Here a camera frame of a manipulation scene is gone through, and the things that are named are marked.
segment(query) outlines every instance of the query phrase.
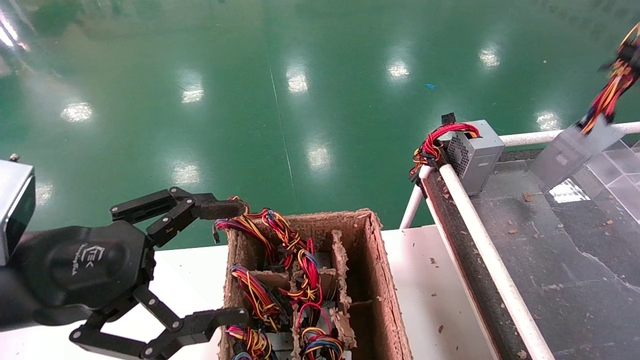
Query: cardboard compartment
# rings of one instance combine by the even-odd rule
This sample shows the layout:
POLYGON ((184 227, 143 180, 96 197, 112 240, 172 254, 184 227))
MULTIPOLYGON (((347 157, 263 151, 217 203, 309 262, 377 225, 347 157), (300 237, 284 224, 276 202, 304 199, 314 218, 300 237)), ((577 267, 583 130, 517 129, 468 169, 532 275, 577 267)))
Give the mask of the cardboard compartment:
MULTIPOLYGON (((301 238, 312 238, 319 260, 323 304, 330 306, 327 315, 345 350, 353 360, 410 360, 412 358, 404 324, 397 303, 380 221, 368 209, 340 213, 318 213, 286 217, 292 230, 301 238)), ((278 246, 278 238, 259 221, 255 225, 278 246)), ((264 246, 239 231, 228 236, 227 269, 240 264, 252 271, 268 286, 295 289, 301 275, 297 263, 288 272, 264 270, 264 246)), ((244 293, 235 279, 227 274, 224 306, 246 306, 244 293)), ((300 331, 295 323, 298 306, 293 307, 290 329, 293 351, 289 360, 300 360, 300 331)), ((233 358, 232 340, 223 336, 220 360, 233 358)))

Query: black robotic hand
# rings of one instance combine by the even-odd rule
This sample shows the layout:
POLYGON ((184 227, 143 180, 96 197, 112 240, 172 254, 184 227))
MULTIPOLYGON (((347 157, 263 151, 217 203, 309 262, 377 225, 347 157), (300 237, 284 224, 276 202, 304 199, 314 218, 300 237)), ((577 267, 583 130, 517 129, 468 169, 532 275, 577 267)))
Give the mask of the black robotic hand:
POLYGON ((244 205, 180 188, 156 192, 110 209, 104 227, 70 226, 25 233, 0 267, 0 331, 33 325, 87 322, 69 339, 80 347, 122 359, 168 359, 184 345, 207 342, 221 325, 245 323, 241 308, 179 318, 148 289, 154 247, 162 247, 198 218, 239 216, 244 205), (162 215, 140 231, 133 224, 162 215), (140 303, 165 330, 149 343, 100 332, 140 303))

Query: computer power supply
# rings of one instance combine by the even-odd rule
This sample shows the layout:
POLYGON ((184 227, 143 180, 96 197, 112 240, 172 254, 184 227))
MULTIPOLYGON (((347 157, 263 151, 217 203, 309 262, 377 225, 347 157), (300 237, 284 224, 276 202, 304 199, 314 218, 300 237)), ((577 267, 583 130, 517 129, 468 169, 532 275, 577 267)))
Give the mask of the computer power supply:
POLYGON ((484 188, 498 162, 504 142, 485 120, 465 122, 475 126, 480 137, 470 138, 456 131, 447 148, 447 158, 458 174, 467 195, 477 195, 484 188))
POLYGON ((572 125, 542 150, 531 163, 529 171, 537 180, 540 191, 547 192, 574 175, 592 156, 605 151, 623 135, 609 126, 602 114, 587 135, 572 125))

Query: white tabletop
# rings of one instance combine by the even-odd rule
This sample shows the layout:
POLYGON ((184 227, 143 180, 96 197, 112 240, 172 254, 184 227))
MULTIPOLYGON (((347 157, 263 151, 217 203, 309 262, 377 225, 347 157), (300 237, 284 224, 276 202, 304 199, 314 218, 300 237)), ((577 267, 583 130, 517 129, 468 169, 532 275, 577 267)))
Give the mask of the white tabletop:
MULTIPOLYGON (((437 228, 389 230, 383 231, 382 237, 414 359, 494 359, 437 228)), ((156 261, 150 289, 176 314, 185 316, 222 306, 226 246, 160 251, 156 261)), ((0 359, 110 359, 69 342, 68 335, 79 324, 0 333, 0 359)), ((103 328, 104 332, 141 341, 155 338, 162 330, 141 306, 103 328)), ((211 342, 184 347, 172 360, 217 359, 219 338, 216 331, 211 342)))

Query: ventilation grille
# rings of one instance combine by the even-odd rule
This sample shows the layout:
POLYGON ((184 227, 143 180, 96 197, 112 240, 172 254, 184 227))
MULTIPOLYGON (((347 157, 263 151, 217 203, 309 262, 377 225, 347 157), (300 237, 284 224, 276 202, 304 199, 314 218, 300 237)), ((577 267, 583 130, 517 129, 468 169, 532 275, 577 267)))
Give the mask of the ventilation grille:
POLYGON ((453 136, 449 142, 449 148, 447 149, 447 155, 451 166, 456 171, 458 177, 462 178, 469 166, 469 150, 462 140, 458 136, 453 136))

